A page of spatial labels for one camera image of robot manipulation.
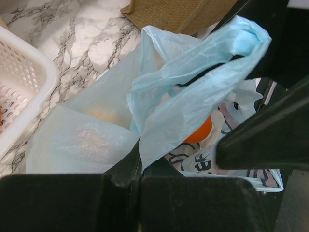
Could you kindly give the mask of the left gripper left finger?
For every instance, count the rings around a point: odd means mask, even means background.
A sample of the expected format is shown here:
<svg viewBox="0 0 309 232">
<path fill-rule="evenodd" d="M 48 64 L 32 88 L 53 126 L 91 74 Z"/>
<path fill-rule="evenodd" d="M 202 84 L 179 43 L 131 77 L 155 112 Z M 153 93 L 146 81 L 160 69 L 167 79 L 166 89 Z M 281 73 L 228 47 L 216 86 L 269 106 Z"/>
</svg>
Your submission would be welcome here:
<svg viewBox="0 0 309 232">
<path fill-rule="evenodd" d="M 3 232 L 135 232 L 139 145 L 102 174 L 14 174 L 0 180 Z"/>
</svg>

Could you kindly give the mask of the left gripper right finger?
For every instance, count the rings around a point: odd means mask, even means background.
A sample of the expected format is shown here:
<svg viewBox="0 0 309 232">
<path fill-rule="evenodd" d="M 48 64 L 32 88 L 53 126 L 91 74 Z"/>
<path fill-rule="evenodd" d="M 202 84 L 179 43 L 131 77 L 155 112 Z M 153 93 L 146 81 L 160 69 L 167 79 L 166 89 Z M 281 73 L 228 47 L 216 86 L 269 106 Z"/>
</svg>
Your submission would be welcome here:
<svg viewBox="0 0 309 232">
<path fill-rule="evenodd" d="M 241 178 L 184 177 L 165 158 L 143 172 L 143 232 L 268 232 L 260 199 Z"/>
</svg>

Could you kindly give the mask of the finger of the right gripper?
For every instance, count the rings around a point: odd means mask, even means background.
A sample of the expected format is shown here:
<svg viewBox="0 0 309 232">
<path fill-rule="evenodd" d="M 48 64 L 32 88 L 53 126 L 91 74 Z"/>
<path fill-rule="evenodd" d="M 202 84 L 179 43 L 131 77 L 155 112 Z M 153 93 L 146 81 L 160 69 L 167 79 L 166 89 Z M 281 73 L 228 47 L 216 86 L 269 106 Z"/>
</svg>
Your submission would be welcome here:
<svg viewBox="0 0 309 232">
<path fill-rule="evenodd" d="M 268 50 L 247 80 L 267 77 L 283 87 L 292 87 L 309 74 L 309 10 L 293 8 L 287 0 L 238 0 L 210 35 L 235 16 L 262 27 L 270 36 Z"/>
<path fill-rule="evenodd" d="M 267 150 L 266 130 L 272 115 L 270 106 L 264 107 L 219 141 L 216 164 L 221 169 L 279 169 L 271 164 L 271 152 Z"/>
</svg>

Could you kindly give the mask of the orange toy carrot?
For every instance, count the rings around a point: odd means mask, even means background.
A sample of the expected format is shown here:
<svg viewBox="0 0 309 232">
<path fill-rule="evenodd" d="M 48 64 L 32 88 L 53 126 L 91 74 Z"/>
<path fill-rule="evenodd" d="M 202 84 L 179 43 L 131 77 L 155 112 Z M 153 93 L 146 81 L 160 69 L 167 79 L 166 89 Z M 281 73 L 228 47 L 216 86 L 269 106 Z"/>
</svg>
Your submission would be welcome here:
<svg viewBox="0 0 309 232">
<path fill-rule="evenodd" d="M 186 140 L 184 140 L 184 142 L 196 144 L 205 140 L 210 134 L 212 126 L 212 119 L 211 116 L 209 116 L 207 120 L 193 134 L 191 134 Z"/>
</svg>

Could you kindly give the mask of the orange toy fruit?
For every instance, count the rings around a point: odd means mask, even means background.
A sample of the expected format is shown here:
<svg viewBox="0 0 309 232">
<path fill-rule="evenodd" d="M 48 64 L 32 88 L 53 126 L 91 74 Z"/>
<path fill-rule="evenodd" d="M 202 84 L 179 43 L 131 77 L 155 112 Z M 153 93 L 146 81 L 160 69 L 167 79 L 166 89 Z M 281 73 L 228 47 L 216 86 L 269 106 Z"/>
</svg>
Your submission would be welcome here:
<svg viewBox="0 0 309 232">
<path fill-rule="evenodd" d="M 89 108 L 85 110 L 85 113 L 102 121 L 106 121 L 120 127 L 129 129 L 128 121 L 123 118 L 123 116 L 119 112 L 116 112 L 115 110 L 105 108 Z"/>
</svg>

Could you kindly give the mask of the brown burlap tote bag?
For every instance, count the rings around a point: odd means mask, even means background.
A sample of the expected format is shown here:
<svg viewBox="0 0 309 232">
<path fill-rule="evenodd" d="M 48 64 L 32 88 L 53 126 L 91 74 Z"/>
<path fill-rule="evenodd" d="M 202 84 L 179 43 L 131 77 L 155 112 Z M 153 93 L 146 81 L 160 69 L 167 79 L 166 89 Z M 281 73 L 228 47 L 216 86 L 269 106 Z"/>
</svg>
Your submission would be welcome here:
<svg viewBox="0 0 309 232">
<path fill-rule="evenodd" d="M 120 11 L 136 27 L 193 35 L 219 22 L 236 0 L 132 0 Z"/>
</svg>

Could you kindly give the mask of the light blue plastic bag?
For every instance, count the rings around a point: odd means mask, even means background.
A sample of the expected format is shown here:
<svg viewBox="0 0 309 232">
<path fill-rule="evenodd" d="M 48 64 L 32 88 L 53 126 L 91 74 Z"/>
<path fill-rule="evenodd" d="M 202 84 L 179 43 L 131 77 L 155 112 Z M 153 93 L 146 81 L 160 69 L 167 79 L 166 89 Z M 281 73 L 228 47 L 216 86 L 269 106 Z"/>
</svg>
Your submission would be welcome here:
<svg viewBox="0 0 309 232">
<path fill-rule="evenodd" d="M 143 168 L 165 158 L 187 177 L 239 177 L 257 191 L 282 191 L 278 169 L 223 170 L 215 163 L 218 142 L 262 98 L 246 77 L 270 42 L 262 27 L 239 16 L 203 40 L 144 27 L 134 51 L 50 111 L 27 145 L 26 173 L 103 173 L 139 144 Z M 119 112 L 129 129 L 86 114 L 89 108 Z M 209 116 L 208 137 L 185 143 Z"/>
</svg>

